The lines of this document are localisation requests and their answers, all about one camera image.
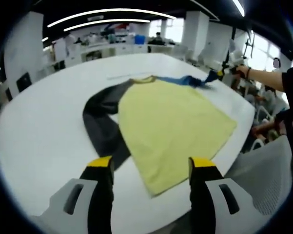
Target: desk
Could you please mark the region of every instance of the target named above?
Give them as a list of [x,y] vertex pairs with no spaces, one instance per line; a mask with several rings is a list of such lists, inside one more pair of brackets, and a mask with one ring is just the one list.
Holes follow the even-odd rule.
[[163,53],[163,54],[172,54],[172,50],[174,48],[174,45],[153,45],[153,44],[148,44],[151,48],[151,53]]
[[[102,58],[46,77],[4,108],[0,116],[0,172],[26,213],[41,214],[50,196],[71,178],[79,178],[87,163],[97,157],[82,120],[87,100],[107,86],[150,74],[207,76],[163,54]],[[246,140],[254,107],[220,81],[199,92],[237,121],[234,133],[213,158],[224,175]],[[188,180],[150,198],[131,157],[115,172],[113,190],[113,234],[148,234],[191,207]]]

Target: human hand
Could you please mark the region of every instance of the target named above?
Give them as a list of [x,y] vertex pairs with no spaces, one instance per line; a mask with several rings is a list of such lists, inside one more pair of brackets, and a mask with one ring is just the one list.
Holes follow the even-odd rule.
[[260,127],[259,126],[252,127],[252,129],[251,129],[252,135],[253,136],[256,136],[259,130],[260,130]]
[[240,65],[240,66],[236,67],[236,71],[237,71],[239,78],[241,77],[240,73],[244,74],[244,77],[246,77],[248,67],[245,65]]

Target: person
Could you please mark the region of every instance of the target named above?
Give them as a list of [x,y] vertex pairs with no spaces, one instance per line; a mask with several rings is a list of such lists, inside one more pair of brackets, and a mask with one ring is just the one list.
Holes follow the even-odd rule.
[[274,120],[252,127],[251,134],[255,138],[261,139],[264,143],[269,143],[281,135],[286,135],[287,131],[282,117],[284,114],[286,115],[286,111],[281,111],[275,116]]
[[253,106],[263,106],[271,114],[276,104],[276,92],[274,88],[265,86],[265,92],[262,95],[248,94],[245,96],[245,99]]
[[[284,124],[286,130],[288,142],[292,151],[293,173],[293,67],[285,73],[259,71],[244,65],[238,66],[236,70],[237,75],[235,75],[235,77],[237,79],[241,79],[241,75],[243,75],[245,79],[258,81],[264,85],[286,93],[290,108],[281,112],[276,118]],[[287,219],[286,221],[293,226],[293,187],[290,197],[286,200],[286,205],[282,207],[274,219],[276,220],[276,222],[274,221],[275,225],[280,221]]]
[[152,39],[148,44],[151,45],[165,45],[163,38],[160,36],[160,32],[156,33],[156,37]]
[[156,33],[156,37],[155,37],[154,40],[156,40],[156,41],[163,41],[162,37],[160,36],[160,32],[157,32]]

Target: bracelet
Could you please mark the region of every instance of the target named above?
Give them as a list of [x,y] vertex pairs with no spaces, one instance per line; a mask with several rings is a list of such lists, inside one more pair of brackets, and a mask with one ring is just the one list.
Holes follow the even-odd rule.
[[245,79],[248,79],[248,80],[249,80],[249,72],[250,72],[250,69],[251,69],[251,67],[248,68],[248,71],[247,71],[247,73],[246,73],[246,77],[245,77]]

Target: white pillar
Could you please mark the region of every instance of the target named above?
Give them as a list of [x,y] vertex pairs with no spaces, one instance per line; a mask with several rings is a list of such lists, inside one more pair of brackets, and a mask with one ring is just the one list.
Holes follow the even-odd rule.
[[43,15],[29,12],[14,27],[4,48],[4,69],[12,97],[19,93],[16,81],[29,73],[32,83],[37,81],[37,71],[42,68]]
[[248,39],[247,32],[240,30],[240,29],[236,29],[234,42],[235,42],[235,45],[237,46],[237,48],[240,49],[240,51],[243,53],[244,53],[243,48],[244,48],[244,45],[245,45],[247,39]]
[[162,38],[166,37],[166,29],[167,29],[167,20],[163,20],[161,22],[161,28],[160,28],[160,36]]
[[140,28],[140,35],[148,37],[150,33],[150,24],[149,23],[140,24],[139,28]]
[[205,48],[209,26],[209,17],[199,11],[186,12],[182,44],[193,50],[193,58]]

